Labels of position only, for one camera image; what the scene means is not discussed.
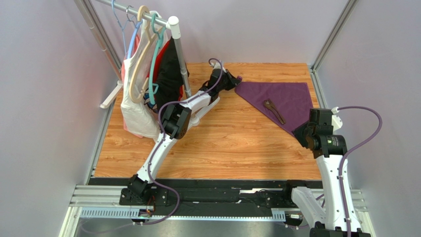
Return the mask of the purple cloth napkin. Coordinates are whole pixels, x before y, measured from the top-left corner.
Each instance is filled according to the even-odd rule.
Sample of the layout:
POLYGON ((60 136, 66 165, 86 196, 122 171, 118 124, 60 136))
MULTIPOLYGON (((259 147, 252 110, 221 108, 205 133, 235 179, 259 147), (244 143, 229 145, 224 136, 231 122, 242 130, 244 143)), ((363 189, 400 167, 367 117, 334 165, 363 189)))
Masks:
POLYGON ((308 121, 309 111, 313 108, 309 87, 305 82, 243 81, 235 88, 235 92, 290 135, 308 121), (281 124, 273 112, 264 106, 263 102, 267 99, 273 102, 285 119, 285 124, 281 124))

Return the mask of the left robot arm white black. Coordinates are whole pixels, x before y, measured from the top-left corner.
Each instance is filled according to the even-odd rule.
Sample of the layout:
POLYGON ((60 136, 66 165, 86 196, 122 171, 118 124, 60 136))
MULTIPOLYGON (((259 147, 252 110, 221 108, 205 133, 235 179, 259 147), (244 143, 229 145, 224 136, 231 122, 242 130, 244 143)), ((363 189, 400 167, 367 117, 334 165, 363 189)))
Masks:
POLYGON ((123 188, 120 205, 146 205, 152 199, 152 186, 157 184, 156 176, 165 158, 178 140, 193 127, 191 116, 202 118, 219 101, 219 93, 231 90, 242 82, 241 76, 233 76, 228 69, 213 69, 210 79, 203 83, 191 98, 168 102, 158 113, 161 132, 143 166, 123 188))

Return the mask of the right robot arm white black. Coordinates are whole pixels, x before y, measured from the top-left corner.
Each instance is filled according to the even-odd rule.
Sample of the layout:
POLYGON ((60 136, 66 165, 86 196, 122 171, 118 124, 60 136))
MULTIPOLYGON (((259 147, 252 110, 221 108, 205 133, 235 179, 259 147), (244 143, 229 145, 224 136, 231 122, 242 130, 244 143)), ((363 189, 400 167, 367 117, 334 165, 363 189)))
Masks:
POLYGON ((335 135, 341 127, 329 109, 309 110, 309 119, 293 131, 300 144, 311 150, 322 178, 322 206, 306 186, 289 186, 290 202, 303 214, 311 237, 369 237, 355 212, 347 177, 345 138, 335 135))

